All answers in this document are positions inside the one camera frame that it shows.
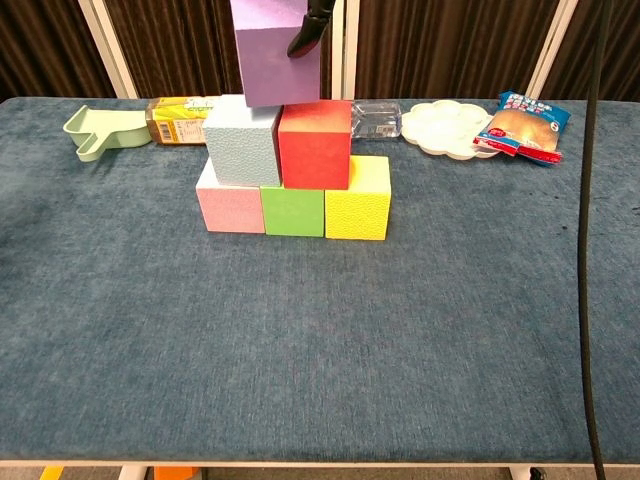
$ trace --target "yellow block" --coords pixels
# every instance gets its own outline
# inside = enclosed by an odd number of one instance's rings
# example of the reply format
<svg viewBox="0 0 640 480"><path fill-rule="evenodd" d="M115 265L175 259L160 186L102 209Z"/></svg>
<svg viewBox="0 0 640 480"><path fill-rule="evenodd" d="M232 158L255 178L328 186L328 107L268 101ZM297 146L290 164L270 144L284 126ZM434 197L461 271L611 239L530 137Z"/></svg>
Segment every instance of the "yellow block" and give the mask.
<svg viewBox="0 0 640 480"><path fill-rule="evenodd" d="M64 467L46 467L40 475L40 480L58 480Z"/></svg>
<svg viewBox="0 0 640 480"><path fill-rule="evenodd" d="M384 240L391 206L387 157L351 156L348 190L325 192L327 238Z"/></svg>

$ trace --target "green block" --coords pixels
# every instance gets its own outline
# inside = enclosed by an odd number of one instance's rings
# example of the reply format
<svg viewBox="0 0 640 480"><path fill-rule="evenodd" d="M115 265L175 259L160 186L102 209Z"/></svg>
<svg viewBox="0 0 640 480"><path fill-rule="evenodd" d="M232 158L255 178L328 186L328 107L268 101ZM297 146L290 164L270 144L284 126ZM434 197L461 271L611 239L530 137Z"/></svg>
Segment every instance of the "green block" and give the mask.
<svg viewBox="0 0 640 480"><path fill-rule="evenodd" d="M260 195L267 235L324 235L324 190L260 187Z"/></svg>

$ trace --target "table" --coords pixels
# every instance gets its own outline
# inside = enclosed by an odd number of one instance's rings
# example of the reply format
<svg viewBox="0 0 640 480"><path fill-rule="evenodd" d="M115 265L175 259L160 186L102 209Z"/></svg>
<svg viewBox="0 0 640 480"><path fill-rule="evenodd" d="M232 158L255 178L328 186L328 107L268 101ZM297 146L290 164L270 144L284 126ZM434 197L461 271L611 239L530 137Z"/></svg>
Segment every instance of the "table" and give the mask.
<svg viewBox="0 0 640 480"><path fill-rule="evenodd" d="M3 103L0 461L588 463L585 103L556 103L555 168L354 141L391 161L385 242L207 233L204 147L83 164L62 132L83 104L146 101ZM598 120L595 399L606 463L637 464L640 106Z"/></svg>

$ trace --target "block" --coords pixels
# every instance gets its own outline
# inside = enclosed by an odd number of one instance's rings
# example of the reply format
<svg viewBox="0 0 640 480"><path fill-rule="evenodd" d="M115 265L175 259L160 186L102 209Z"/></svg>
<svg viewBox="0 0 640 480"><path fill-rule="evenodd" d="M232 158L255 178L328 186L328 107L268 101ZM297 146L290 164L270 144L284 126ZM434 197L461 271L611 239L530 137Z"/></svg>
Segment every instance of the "block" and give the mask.
<svg viewBox="0 0 640 480"><path fill-rule="evenodd" d="M45 467L40 474L40 480L59 480L64 467Z"/></svg>
<svg viewBox="0 0 640 480"><path fill-rule="evenodd" d="M348 190L325 192L327 238L384 240L391 206L387 157L351 157Z"/></svg>
<svg viewBox="0 0 640 480"><path fill-rule="evenodd" d="M351 102L286 105L278 127L285 188L346 190L351 151Z"/></svg>
<svg viewBox="0 0 640 480"><path fill-rule="evenodd" d="M198 473L196 467L153 467L154 480L191 480Z"/></svg>
<svg viewBox="0 0 640 480"><path fill-rule="evenodd" d="M221 185L211 159L196 184L196 193L208 231L264 233L260 189Z"/></svg>
<svg viewBox="0 0 640 480"><path fill-rule="evenodd" d="M324 191L262 187L260 194L267 235L324 235Z"/></svg>
<svg viewBox="0 0 640 480"><path fill-rule="evenodd" d="M277 128L280 107L249 108L242 95L223 95L202 124L218 181L280 185Z"/></svg>
<svg viewBox="0 0 640 480"><path fill-rule="evenodd" d="M320 98L320 46L287 57L307 0L231 0L242 87L247 105L263 107Z"/></svg>

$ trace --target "snack bag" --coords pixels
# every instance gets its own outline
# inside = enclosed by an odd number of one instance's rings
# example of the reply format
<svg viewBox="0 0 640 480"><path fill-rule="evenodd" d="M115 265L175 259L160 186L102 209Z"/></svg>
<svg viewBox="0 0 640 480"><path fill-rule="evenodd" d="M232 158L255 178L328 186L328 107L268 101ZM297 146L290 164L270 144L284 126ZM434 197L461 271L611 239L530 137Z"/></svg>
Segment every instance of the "snack bag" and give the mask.
<svg viewBox="0 0 640 480"><path fill-rule="evenodd" d="M520 154L540 165L555 165L562 160L556 145L570 116L561 108L504 92L493 120L473 143L511 156Z"/></svg>

